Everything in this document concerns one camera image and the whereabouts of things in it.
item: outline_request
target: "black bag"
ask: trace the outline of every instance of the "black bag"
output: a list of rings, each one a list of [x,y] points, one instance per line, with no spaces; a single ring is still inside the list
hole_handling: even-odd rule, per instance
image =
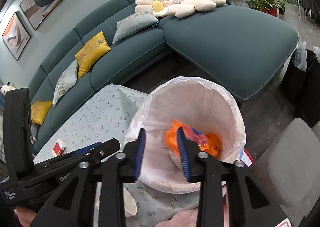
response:
[[[320,63],[314,52],[311,52],[310,68],[301,91],[295,117],[303,119],[309,127],[314,127],[320,121]]]
[[[308,67],[307,72],[304,72],[294,65],[293,59],[295,57],[295,54],[296,52],[292,54],[287,71],[285,72],[284,77],[279,86],[284,96],[293,106],[295,106],[298,103],[301,91],[307,78],[307,72],[311,66],[311,57],[315,55],[312,51],[307,50]]]

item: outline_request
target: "black device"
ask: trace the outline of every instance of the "black device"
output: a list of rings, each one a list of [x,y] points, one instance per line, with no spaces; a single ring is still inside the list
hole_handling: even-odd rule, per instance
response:
[[[109,140],[86,154],[75,155],[74,151],[33,166],[28,89],[8,92],[4,109],[5,154],[12,164],[8,166],[9,180],[0,184],[3,227],[21,226],[9,209],[15,205],[37,211],[30,227],[92,226],[99,181],[102,181],[99,226],[126,226],[122,183],[134,183],[140,175],[146,143],[144,129],[137,141],[127,143],[123,152],[103,163],[101,158],[119,150],[117,140]],[[196,227],[223,227],[221,180],[228,185],[231,227],[275,227],[287,218],[280,206],[264,194],[242,161],[224,163],[201,152],[195,142],[185,138],[182,128],[177,136],[187,181],[201,182]]]

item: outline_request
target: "yellow pillow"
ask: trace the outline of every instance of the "yellow pillow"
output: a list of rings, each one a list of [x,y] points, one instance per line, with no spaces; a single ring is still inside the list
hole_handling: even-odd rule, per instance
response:
[[[110,51],[103,32],[99,32],[76,54],[79,64],[78,79],[83,77],[93,66],[93,64],[106,52]]]
[[[53,102],[35,102],[31,106],[31,120],[33,123],[42,125]]]

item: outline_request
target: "person's hand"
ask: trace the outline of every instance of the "person's hand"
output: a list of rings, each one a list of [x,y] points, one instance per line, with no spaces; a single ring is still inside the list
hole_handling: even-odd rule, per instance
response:
[[[29,227],[33,219],[36,217],[36,213],[24,206],[16,207],[16,214],[23,227]]]

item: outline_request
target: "paper cup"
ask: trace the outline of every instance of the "paper cup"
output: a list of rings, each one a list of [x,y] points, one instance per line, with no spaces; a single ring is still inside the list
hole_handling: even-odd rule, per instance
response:
[[[137,214],[137,204],[133,197],[130,195],[129,191],[123,188],[123,198],[124,198],[124,214],[125,217],[135,216]]]

